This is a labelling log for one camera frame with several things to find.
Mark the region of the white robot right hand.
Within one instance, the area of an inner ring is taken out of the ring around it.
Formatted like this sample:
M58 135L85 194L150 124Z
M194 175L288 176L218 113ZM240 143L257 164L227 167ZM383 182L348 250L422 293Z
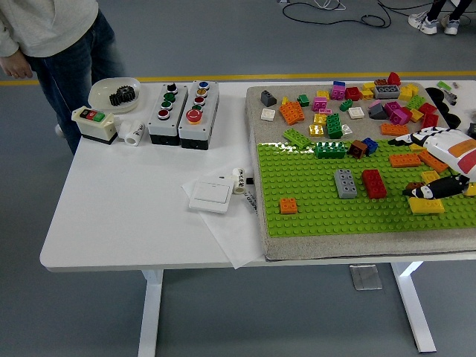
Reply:
M457 173L437 179L426 186L403 190L402 194L420 199L442 199L465 193L475 182L475 139L457 129L427 127L388 141L390 145L418 144L449 165Z

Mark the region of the person's right hand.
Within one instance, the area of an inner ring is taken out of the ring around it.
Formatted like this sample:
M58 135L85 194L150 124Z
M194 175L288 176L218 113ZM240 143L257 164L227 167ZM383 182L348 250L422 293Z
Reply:
M30 64L20 50L17 50L10 56L1 57L1 68L7 76L13 77L14 79L33 77Z

